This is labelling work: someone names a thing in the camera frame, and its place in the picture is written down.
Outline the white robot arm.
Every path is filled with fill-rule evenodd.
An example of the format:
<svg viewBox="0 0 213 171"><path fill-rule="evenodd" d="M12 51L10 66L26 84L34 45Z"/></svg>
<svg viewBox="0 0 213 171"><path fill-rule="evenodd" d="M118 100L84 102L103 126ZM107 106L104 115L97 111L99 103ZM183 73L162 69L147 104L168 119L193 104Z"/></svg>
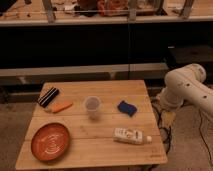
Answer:
<svg viewBox="0 0 213 171"><path fill-rule="evenodd" d="M165 87L159 93L160 106L172 110L187 100L213 121L213 89L203 84L205 79L205 69L196 63L169 71L164 77Z"/></svg>

